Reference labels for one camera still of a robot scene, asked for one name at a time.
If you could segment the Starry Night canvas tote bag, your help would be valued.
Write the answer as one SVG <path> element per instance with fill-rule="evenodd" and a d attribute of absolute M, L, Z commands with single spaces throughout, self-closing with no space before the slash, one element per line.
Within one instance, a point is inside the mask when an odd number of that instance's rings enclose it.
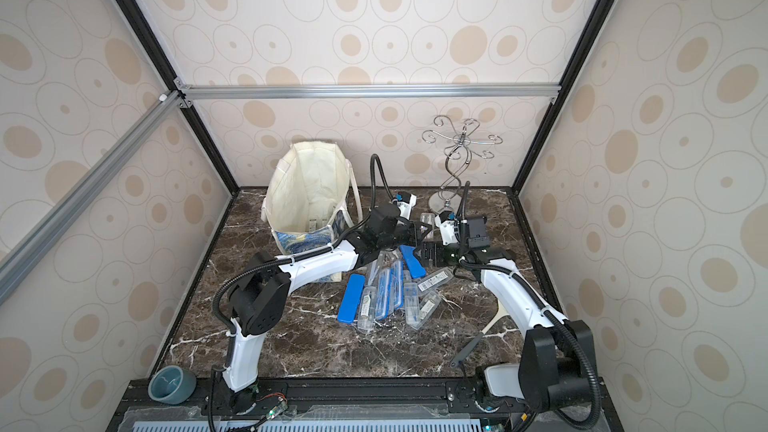
<path fill-rule="evenodd" d="M 356 224 L 347 204 L 349 195 L 363 219 L 353 167 L 340 147 L 324 141 L 297 142 L 277 162 L 261 218 L 282 254 L 298 254 L 331 244 Z"/>

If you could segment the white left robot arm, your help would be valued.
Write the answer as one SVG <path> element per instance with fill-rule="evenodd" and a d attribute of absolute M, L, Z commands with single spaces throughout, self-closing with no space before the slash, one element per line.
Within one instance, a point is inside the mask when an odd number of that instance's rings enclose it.
<path fill-rule="evenodd" d="M 371 263 L 380 252 L 418 246 L 432 227 L 401 215 L 387 203 L 370 210 L 328 245 L 293 255 L 269 256 L 225 282 L 212 299 L 212 314 L 229 338 L 222 378 L 238 393 L 257 382 L 266 334 L 282 318 L 292 292 L 335 273 Z"/>

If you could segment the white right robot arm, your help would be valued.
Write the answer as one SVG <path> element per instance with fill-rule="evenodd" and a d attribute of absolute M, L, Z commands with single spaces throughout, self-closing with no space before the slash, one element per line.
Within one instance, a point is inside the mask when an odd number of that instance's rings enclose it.
<path fill-rule="evenodd" d="M 518 399 L 529 411 L 553 412 L 573 428 L 593 427 L 602 397 L 589 326 L 569 320 L 546 302 L 520 272 L 513 254 L 491 244 L 484 217 L 444 212 L 427 231 L 435 239 L 435 249 L 427 256 L 470 272 L 522 334 L 518 363 L 481 371 L 482 396 Z"/>

